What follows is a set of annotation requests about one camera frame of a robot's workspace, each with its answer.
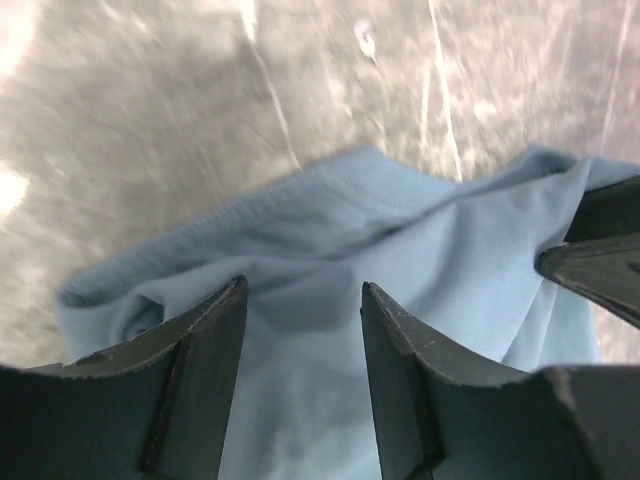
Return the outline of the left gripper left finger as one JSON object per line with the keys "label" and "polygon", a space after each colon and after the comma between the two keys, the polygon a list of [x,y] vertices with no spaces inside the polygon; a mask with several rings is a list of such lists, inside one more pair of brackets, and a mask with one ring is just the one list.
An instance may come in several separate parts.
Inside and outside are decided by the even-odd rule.
{"label": "left gripper left finger", "polygon": [[247,318],[243,277],[69,364],[1,370],[5,479],[214,479]]}

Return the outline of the teal blue t shirt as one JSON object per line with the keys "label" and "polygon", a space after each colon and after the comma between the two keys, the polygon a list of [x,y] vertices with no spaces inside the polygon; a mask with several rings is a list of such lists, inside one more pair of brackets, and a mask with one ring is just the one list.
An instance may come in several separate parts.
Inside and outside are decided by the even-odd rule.
{"label": "teal blue t shirt", "polygon": [[544,280],[583,194],[636,165],[532,147],[468,183],[363,148],[206,214],[72,278],[55,298],[75,358],[128,340],[229,280],[249,286],[220,475],[376,479],[361,288],[491,360],[600,360],[583,298]]}

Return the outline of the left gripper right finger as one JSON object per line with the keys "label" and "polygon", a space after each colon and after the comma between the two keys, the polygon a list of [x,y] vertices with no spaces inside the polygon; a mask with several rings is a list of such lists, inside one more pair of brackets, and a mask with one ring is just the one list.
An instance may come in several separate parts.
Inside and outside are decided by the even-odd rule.
{"label": "left gripper right finger", "polygon": [[526,373],[452,341],[378,285],[362,330],[386,479],[635,479],[639,370]]}

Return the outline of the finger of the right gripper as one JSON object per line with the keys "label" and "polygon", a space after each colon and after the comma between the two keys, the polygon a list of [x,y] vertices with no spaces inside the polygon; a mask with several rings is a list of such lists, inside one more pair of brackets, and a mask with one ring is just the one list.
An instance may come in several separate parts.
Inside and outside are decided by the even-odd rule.
{"label": "finger of the right gripper", "polygon": [[639,195],[638,175],[586,192],[565,241],[576,243],[638,234]]}
{"label": "finger of the right gripper", "polygon": [[537,272],[639,326],[639,241],[600,239],[544,252]]}

